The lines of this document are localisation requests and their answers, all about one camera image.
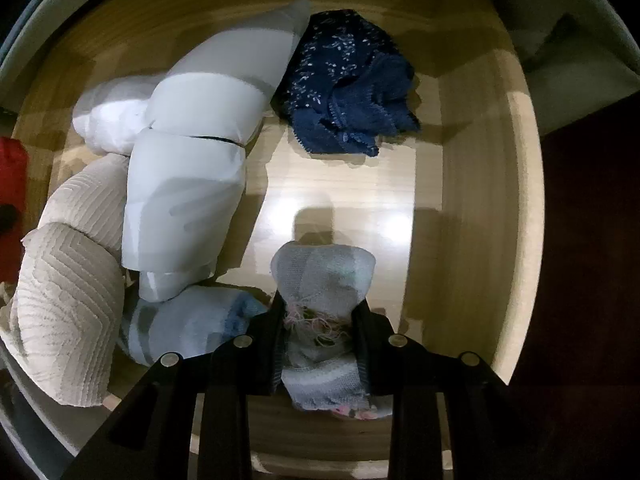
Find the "light blue underwear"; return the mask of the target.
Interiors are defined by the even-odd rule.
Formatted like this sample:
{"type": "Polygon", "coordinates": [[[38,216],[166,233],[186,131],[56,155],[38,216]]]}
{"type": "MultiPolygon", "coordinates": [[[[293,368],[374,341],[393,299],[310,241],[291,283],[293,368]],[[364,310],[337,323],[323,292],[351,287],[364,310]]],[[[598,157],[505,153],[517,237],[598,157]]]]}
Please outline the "light blue underwear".
{"type": "Polygon", "coordinates": [[[150,366],[163,354],[193,358],[243,335],[267,307],[249,292],[228,287],[193,285],[162,302],[127,292],[118,345],[134,362],[150,366]]]}

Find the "red underwear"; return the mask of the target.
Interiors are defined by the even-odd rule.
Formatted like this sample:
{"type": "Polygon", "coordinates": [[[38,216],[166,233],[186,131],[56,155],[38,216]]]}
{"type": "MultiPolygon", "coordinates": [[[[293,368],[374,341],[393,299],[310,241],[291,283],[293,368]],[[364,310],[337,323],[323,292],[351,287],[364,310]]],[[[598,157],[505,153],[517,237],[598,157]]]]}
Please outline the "red underwear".
{"type": "Polygon", "coordinates": [[[28,155],[20,141],[2,136],[0,159],[1,281],[15,283],[23,255],[28,155]]]}

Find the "light wooden drawer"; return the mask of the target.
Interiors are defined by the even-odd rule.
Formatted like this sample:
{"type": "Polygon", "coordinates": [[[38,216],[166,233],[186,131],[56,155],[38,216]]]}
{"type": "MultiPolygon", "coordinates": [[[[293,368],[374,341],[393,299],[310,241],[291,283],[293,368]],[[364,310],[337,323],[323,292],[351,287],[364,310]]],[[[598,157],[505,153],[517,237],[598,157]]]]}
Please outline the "light wooden drawer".
{"type": "MultiPolygon", "coordinates": [[[[115,154],[93,153],[73,128],[86,90],[166,76],[217,32],[293,1],[106,0],[77,22],[38,70],[14,129],[28,155],[21,243],[63,182],[115,154]]],[[[379,136],[375,157],[314,155],[270,101],[246,147],[244,192],[215,269],[193,285],[244,290],[268,311],[279,295],[270,264],[283,245],[359,247],[376,260],[363,300],[372,312],[428,351],[476,353],[507,384],[536,295],[544,176],[532,100],[502,21],[488,0],[309,2],[310,16],[350,9],[392,36],[414,68],[408,103],[420,129],[379,136]]],[[[2,356],[74,458],[159,360],[134,362],[118,335],[106,395],[92,408],[52,400],[1,339],[2,356]]],[[[253,474],[388,478],[393,414],[301,411],[282,373],[271,396],[247,403],[253,474]]]]}

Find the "navy floral underwear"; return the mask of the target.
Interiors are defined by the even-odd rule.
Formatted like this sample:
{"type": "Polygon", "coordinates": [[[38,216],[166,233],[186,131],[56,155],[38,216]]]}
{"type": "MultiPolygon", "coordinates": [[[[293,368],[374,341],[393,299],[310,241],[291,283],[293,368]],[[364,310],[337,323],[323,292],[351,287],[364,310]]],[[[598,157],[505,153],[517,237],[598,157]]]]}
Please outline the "navy floral underwear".
{"type": "Polygon", "coordinates": [[[314,155],[375,157],[379,136],[416,132],[414,68],[385,30],[350,9],[312,14],[271,99],[314,155]]]}

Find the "beige textured rolled garment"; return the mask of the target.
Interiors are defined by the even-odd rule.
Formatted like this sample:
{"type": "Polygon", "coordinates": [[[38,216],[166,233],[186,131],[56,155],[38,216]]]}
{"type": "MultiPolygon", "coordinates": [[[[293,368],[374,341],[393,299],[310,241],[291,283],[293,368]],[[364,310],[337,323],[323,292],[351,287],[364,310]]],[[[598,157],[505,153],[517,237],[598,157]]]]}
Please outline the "beige textured rolled garment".
{"type": "Polygon", "coordinates": [[[102,403],[125,298],[122,222],[129,160],[90,162],[49,197],[25,249],[1,339],[27,377],[61,405],[102,403]]]}

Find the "long white rolled garment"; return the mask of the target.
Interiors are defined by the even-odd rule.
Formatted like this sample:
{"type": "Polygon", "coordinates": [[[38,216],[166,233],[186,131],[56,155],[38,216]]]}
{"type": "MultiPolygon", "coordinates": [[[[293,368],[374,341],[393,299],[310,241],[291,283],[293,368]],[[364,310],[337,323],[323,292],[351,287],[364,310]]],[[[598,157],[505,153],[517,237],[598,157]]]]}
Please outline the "long white rolled garment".
{"type": "Polygon", "coordinates": [[[162,302],[216,266],[245,188],[246,147],[310,19],[309,0],[206,39],[155,87],[128,167],[122,265],[162,302]]]}

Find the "small white rolled garment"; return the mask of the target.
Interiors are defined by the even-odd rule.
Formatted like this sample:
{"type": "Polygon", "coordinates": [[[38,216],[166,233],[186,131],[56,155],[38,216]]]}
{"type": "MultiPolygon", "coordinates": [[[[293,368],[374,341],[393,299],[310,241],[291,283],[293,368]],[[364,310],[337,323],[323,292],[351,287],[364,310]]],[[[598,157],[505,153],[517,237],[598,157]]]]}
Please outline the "small white rolled garment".
{"type": "Polygon", "coordinates": [[[120,77],[86,90],[73,108],[72,125],[89,150],[129,156],[138,133],[149,125],[145,111],[164,76],[120,77]]]}

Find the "blue bed mattress sheet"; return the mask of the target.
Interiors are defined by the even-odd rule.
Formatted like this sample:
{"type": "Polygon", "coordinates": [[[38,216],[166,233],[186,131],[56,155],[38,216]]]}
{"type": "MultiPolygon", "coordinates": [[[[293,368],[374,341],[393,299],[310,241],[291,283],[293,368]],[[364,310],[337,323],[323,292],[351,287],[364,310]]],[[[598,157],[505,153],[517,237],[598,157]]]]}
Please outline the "blue bed mattress sheet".
{"type": "MultiPolygon", "coordinates": [[[[1,0],[1,91],[93,0],[1,0]]],[[[639,101],[639,0],[490,0],[523,64],[540,133],[639,101]]]]}

